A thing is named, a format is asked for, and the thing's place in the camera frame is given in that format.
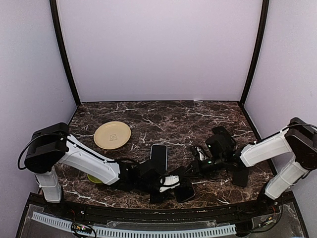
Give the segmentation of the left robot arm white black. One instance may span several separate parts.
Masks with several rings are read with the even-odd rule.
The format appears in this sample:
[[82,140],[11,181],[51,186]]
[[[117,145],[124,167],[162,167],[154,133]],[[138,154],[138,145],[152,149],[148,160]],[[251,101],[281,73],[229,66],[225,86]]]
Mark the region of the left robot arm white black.
[[111,159],[78,141],[63,122],[33,133],[21,151],[19,170],[31,171],[43,191],[44,198],[59,216],[66,216],[70,206],[63,198],[55,164],[65,164],[99,179],[116,190],[140,190],[148,194],[165,194],[180,185],[178,175],[158,171],[153,160],[142,163],[132,159]]

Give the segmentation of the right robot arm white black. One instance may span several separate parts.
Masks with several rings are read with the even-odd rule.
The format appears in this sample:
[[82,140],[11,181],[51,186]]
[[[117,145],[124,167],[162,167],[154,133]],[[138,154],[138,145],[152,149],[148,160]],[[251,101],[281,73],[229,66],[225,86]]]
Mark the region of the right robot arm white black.
[[189,179],[221,169],[242,172],[267,160],[285,159],[278,173],[263,186],[259,200],[253,203],[257,215],[265,214],[272,201],[317,168],[317,127],[299,118],[292,118],[280,131],[242,147],[236,147],[233,136],[224,127],[216,127],[205,144],[211,158],[198,146],[193,147],[194,160],[176,171],[177,176]]

